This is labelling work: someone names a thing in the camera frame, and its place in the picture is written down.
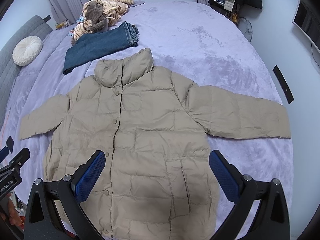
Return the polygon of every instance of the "headboard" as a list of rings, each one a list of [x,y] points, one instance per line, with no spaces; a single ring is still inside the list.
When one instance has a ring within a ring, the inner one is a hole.
[[[21,67],[12,60],[12,52],[19,41],[28,36],[38,36],[42,41],[52,29],[39,16],[28,20],[4,45],[0,51],[0,129],[4,123],[5,110],[15,78]]]

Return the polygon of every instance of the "wall-mounted tv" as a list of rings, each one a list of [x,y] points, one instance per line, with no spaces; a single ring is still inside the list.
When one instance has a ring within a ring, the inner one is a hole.
[[[307,35],[320,53],[319,25],[301,2],[298,4],[297,12],[292,22]]]

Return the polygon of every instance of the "high collar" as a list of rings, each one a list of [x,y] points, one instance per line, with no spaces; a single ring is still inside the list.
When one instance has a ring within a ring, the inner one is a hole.
[[[94,75],[97,82],[105,87],[114,88],[139,79],[152,67],[151,50],[146,48],[121,60],[100,60],[94,69]]]

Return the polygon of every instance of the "pillow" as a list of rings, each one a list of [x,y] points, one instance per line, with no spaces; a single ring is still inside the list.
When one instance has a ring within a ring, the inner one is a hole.
[[[42,41],[37,36],[29,36],[20,41],[14,48],[12,59],[18,66],[26,66],[40,53]]]

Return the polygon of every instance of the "blue gripper pad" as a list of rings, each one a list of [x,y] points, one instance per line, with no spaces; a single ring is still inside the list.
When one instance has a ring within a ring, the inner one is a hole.
[[[4,147],[1,151],[0,151],[0,163],[9,155],[9,148],[8,147]]]
[[[75,187],[75,199],[78,204],[87,200],[105,165],[106,157],[100,152]]]
[[[209,165],[227,199],[236,204],[240,199],[239,185],[214,151],[209,155]]]

